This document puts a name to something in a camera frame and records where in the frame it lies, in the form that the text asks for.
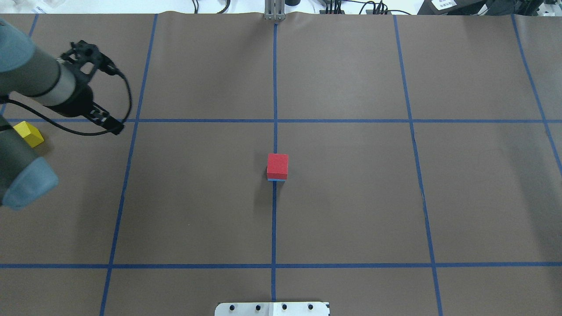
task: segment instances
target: cable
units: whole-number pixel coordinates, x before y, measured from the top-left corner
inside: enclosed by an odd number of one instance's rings
[[[355,2],[355,3],[363,3],[363,6],[361,7],[361,11],[359,11],[359,14],[363,13],[363,9],[365,8],[365,6],[366,6],[368,3],[371,3],[371,4],[373,5],[373,14],[386,14],[386,13],[388,13],[388,12],[395,12],[395,11],[396,11],[396,12],[405,13],[405,14],[407,14],[407,15],[412,15],[411,13],[408,13],[408,12],[402,11],[402,10],[387,10],[387,9],[388,9],[388,6],[387,6],[386,4],[384,4],[384,3],[383,3],[382,11],[380,11],[380,12],[378,12],[378,13],[375,13],[375,10],[377,9],[377,8],[376,8],[376,5],[377,5],[378,3],[375,3],[374,1],[367,1],[367,2],[357,1],[357,0],[340,0],[340,1]]]
[[[326,14],[342,14],[342,0],[324,0]]]
[[[193,13],[199,13],[199,0],[191,0],[191,2],[193,3]]]
[[[402,13],[405,13],[407,15],[412,15],[412,14],[410,14],[406,11],[402,11],[402,10],[384,10],[384,11],[381,11],[379,14],[386,14],[387,12],[402,12]]]
[[[383,2],[379,2],[376,8],[373,8],[373,14],[379,14],[383,10]]]
[[[367,1],[367,2],[361,2],[361,3],[363,3],[363,6],[361,7],[361,10],[359,11],[359,14],[363,13],[363,9],[365,8],[365,6],[367,4],[371,3],[373,5],[373,11],[375,10],[375,6],[377,5],[374,1]]]
[[[123,74],[121,71],[119,71],[119,72],[117,73],[117,75],[118,75],[119,77],[121,77],[121,78],[123,79],[123,81],[125,82],[125,85],[126,85],[126,87],[127,87],[127,95],[128,95],[128,97],[129,97],[129,108],[127,109],[127,114],[125,114],[125,117],[121,120],[121,123],[124,124],[124,123],[127,121],[127,119],[129,118],[129,115],[131,114],[131,110],[132,110],[132,108],[133,108],[133,95],[131,94],[131,87],[130,87],[130,85],[129,85],[129,81],[127,80],[127,77],[125,76],[125,74]],[[6,103],[11,103],[11,104],[13,104],[13,105],[17,105],[17,106],[19,106],[19,107],[22,107],[22,108],[24,108],[24,109],[30,111],[31,113],[37,115],[38,117],[44,119],[46,122],[48,122],[48,123],[50,123],[50,124],[52,124],[52,125],[54,125],[54,126],[60,128],[60,129],[62,129],[62,130],[64,130],[64,131],[66,131],[66,132],[69,132],[69,133],[75,134],[75,135],[80,135],[80,136],[98,136],[98,135],[103,135],[103,134],[107,134],[107,133],[113,132],[114,130],[116,130],[116,129],[119,128],[119,127],[116,127],[116,128],[104,130],[104,131],[102,131],[102,132],[96,132],[96,133],[78,132],[77,130],[73,130],[73,129],[70,129],[70,128],[67,128],[67,127],[62,126],[61,124],[59,124],[59,123],[53,121],[52,119],[46,117],[45,115],[43,115],[43,114],[41,114],[41,113],[35,111],[34,109],[32,109],[31,107],[29,107],[28,105],[25,105],[25,104],[23,104],[23,103],[21,103],[21,102],[19,102],[19,101],[12,100],[12,99],[6,99],[6,100],[4,100],[4,101],[5,101]]]
[[[224,13],[226,10],[228,10],[228,7],[230,7],[230,0],[226,0],[226,4],[225,4],[225,6],[224,6],[224,9],[220,10],[219,12],[217,12],[217,14]]]

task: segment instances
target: grid line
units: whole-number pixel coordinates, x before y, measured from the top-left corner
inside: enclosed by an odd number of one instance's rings
[[[40,118],[11,118],[11,123],[28,121],[43,123]],[[52,119],[57,123],[90,123],[87,119],[64,118]],[[453,123],[453,124],[560,124],[561,119],[546,120],[510,120],[510,119],[412,119],[413,123]],[[128,119],[127,123],[275,123],[275,119]],[[278,119],[277,123],[409,123],[409,119]]]
[[[277,27],[273,25],[273,153],[277,154],[278,112],[277,112]],[[277,300],[277,182],[271,184],[271,301]]]
[[[135,140],[136,140],[136,137],[137,137],[137,130],[138,130],[138,124],[139,124],[138,119],[140,118],[140,115],[141,115],[144,88],[146,86],[146,79],[147,79],[147,76],[148,76],[148,68],[150,66],[150,56],[151,56],[151,53],[152,53],[152,44],[154,43],[154,34],[156,32],[156,23],[157,22],[158,22],[158,14],[155,14],[154,19],[152,21],[152,31],[151,31],[151,35],[150,35],[150,42],[148,44],[148,52],[147,52],[147,55],[146,55],[146,62],[145,62],[145,65],[144,65],[144,75],[143,75],[143,79],[142,79],[142,85],[140,87],[139,102],[138,102],[138,106],[137,106],[137,115],[136,115],[137,121],[134,123],[133,136],[131,138],[131,145],[130,145],[130,148],[129,148],[129,157],[127,159],[127,166],[125,168],[123,188],[121,190],[121,200],[119,201],[119,210],[117,211],[117,219],[116,219],[116,222],[115,222],[113,242],[111,244],[111,252],[110,252],[110,258],[109,258],[109,265],[107,267],[106,281],[105,281],[105,285],[103,287],[102,301],[101,301],[100,308],[99,308],[99,316],[103,316],[104,313],[105,313],[105,306],[106,306],[106,302],[107,302],[107,294],[109,292],[109,285],[110,285],[110,282],[111,282],[111,272],[113,270],[113,263],[114,263],[114,259],[115,259],[115,249],[117,247],[117,238],[119,236],[119,227],[121,225],[121,216],[123,214],[123,206],[125,204],[125,192],[127,190],[127,184],[129,182],[129,173],[130,173],[130,170],[131,170],[131,161],[133,159],[133,152],[134,152],[134,148],[135,148]]]
[[[558,150],[556,149],[556,144],[554,144],[554,139],[552,138],[552,133],[550,132],[549,123],[546,120],[545,111],[542,108],[541,99],[538,97],[537,87],[534,84],[533,76],[531,75],[531,70],[527,64],[527,58],[525,57],[525,52],[523,51],[523,45],[521,44],[521,38],[519,37],[519,29],[517,28],[517,21],[515,21],[515,15],[511,14],[511,22],[513,23],[513,31],[515,31],[515,37],[517,39],[517,45],[519,46],[519,52],[521,53],[521,59],[523,60],[523,66],[525,66],[525,72],[527,72],[527,77],[533,89],[533,95],[535,101],[537,101],[537,107],[541,113],[542,122],[545,125],[546,135],[549,138],[550,147],[552,148],[552,153],[554,154],[554,159],[558,165],[558,172],[562,176],[562,164],[560,163],[560,157],[558,156]]]
[[[271,269],[269,263],[241,264],[114,264],[112,269]],[[276,269],[397,269],[431,268],[432,263],[277,263]],[[443,262],[437,268],[562,267],[562,261]],[[107,269],[108,264],[0,264],[0,269]]]
[[[412,138],[412,147],[414,150],[414,160],[416,162],[416,172],[418,174],[418,185],[420,187],[421,202],[423,205],[423,213],[425,219],[425,235],[427,237],[427,245],[429,248],[429,259],[431,260],[431,271],[433,274],[433,287],[435,289],[435,298],[437,302],[437,313],[443,316],[443,307],[441,305],[441,292],[439,291],[439,279],[437,277],[437,267],[435,265],[435,254],[433,252],[433,241],[431,238],[431,227],[429,225],[429,215],[427,212],[427,203],[425,201],[425,190],[423,186],[422,170],[420,167],[420,159],[418,155],[418,145],[416,143],[414,121],[412,118],[412,109],[410,106],[410,95],[408,94],[408,84],[406,81],[406,71],[404,68],[404,59],[402,58],[402,47],[400,45],[400,32],[398,31],[398,20],[396,15],[392,16],[394,20],[394,30],[396,32],[396,46],[398,48],[398,59],[400,60],[400,72],[402,73],[402,85],[404,86],[404,98],[406,100],[406,109],[408,112],[408,120],[410,124],[410,135]]]

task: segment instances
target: red cube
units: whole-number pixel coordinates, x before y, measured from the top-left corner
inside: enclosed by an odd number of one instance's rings
[[[285,181],[289,173],[289,155],[269,154],[268,181]]]

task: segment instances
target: white label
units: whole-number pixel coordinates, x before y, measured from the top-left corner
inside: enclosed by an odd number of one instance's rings
[[[445,10],[450,7],[456,6],[455,0],[431,0],[431,3],[437,10]]]

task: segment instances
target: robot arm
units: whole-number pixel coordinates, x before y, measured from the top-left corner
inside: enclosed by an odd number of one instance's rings
[[[83,40],[57,60],[4,20],[0,19],[0,97],[15,91],[30,97],[62,116],[84,116],[117,135],[123,124],[93,102],[88,83],[97,70],[124,78],[97,46]],[[80,69],[93,65],[90,73]]]
[[[93,65],[87,74],[81,71],[86,63]],[[18,103],[8,99],[9,93],[17,92],[62,116],[81,115],[106,130],[79,134],[111,132],[117,135],[126,118],[118,121],[93,102],[88,83],[97,70],[125,80],[129,92],[128,116],[132,102],[129,83],[95,45],[82,40],[71,43],[71,49],[55,59],[26,34],[0,19],[0,101]],[[39,157],[0,115],[0,205],[21,209],[57,184],[58,178],[45,159]]]

